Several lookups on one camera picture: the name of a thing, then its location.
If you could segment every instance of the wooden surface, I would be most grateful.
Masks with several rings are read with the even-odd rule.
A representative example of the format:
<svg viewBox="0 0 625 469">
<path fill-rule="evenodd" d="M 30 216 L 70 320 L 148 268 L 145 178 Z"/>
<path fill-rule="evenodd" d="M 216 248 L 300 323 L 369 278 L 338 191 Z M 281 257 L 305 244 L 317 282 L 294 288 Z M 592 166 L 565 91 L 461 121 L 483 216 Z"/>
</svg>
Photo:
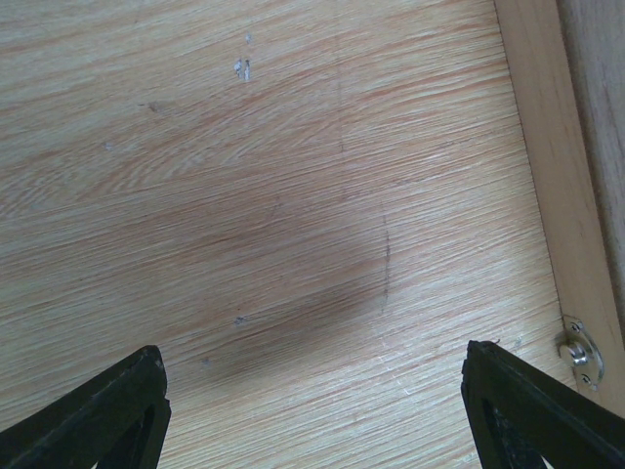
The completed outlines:
<svg viewBox="0 0 625 469">
<path fill-rule="evenodd" d="M 560 12 L 625 331 L 625 2 L 563 0 Z"/>
<path fill-rule="evenodd" d="M 495 0 L 562 313 L 579 318 L 605 362 L 599 392 L 625 416 L 625 351 L 556 0 Z"/>
<path fill-rule="evenodd" d="M 469 339 L 574 385 L 491 1 L 3 14 L 0 427 L 152 343 L 160 467 L 468 467 Z"/>
</svg>

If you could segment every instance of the wooden edge strip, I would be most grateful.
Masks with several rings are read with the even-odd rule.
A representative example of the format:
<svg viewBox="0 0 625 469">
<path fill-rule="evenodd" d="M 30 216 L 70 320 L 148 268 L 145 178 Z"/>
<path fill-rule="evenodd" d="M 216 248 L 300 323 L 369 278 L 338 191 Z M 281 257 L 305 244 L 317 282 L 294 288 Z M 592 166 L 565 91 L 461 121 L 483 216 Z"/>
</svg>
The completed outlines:
<svg viewBox="0 0 625 469">
<path fill-rule="evenodd" d="M 625 350 L 557 0 L 494 0 L 563 315 L 584 325 L 605 376 L 581 394 L 625 416 Z"/>
</svg>

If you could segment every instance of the metal latch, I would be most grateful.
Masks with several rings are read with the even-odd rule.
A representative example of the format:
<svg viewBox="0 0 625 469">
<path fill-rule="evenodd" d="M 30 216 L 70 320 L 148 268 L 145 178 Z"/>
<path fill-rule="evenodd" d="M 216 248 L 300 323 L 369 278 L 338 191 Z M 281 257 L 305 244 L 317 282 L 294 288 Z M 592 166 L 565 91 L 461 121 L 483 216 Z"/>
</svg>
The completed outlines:
<svg viewBox="0 0 625 469">
<path fill-rule="evenodd" d="M 604 378 L 604 360 L 597 345 L 581 320 L 562 316 L 564 341 L 560 345 L 560 357 L 572 366 L 579 378 L 593 391 Z"/>
</svg>

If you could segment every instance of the black object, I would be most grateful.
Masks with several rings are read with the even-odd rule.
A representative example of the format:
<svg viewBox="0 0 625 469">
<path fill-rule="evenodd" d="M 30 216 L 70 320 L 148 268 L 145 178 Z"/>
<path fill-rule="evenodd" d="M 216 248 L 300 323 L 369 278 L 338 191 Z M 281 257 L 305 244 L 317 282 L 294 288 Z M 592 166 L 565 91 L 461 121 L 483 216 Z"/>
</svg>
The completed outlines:
<svg viewBox="0 0 625 469">
<path fill-rule="evenodd" d="M 555 468 L 625 468 L 622 418 L 492 342 L 469 342 L 462 372 L 484 468 L 542 469 L 542 457 Z"/>
<path fill-rule="evenodd" d="M 147 346 L 0 433 L 0 467 L 154 469 L 171 416 L 160 352 Z"/>
</svg>

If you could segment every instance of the metal knob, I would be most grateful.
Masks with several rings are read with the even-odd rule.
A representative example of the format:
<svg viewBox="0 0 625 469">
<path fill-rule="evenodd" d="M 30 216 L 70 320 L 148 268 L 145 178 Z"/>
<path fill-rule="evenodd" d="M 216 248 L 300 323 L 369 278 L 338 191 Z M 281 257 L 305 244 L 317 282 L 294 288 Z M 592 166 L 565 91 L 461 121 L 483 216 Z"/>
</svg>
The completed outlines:
<svg viewBox="0 0 625 469">
<path fill-rule="evenodd" d="M 568 342 L 560 345 L 560 357 L 569 366 L 581 366 L 588 363 L 588 354 L 579 342 Z"/>
</svg>

